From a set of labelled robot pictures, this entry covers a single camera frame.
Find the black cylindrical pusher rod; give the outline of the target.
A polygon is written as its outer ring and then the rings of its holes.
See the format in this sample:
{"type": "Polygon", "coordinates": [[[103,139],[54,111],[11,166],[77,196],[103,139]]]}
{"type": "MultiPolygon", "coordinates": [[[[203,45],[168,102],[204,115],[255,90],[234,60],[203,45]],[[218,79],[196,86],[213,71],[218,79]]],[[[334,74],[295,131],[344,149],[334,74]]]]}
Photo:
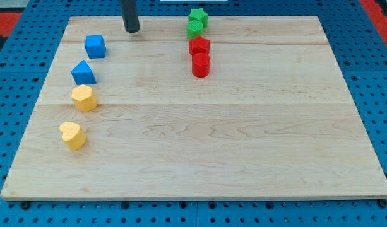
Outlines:
{"type": "Polygon", "coordinates": [[[136,33],[140,30],[138,9],[135,0],[119,1],[124,28],[128,33],[136,33]]]}

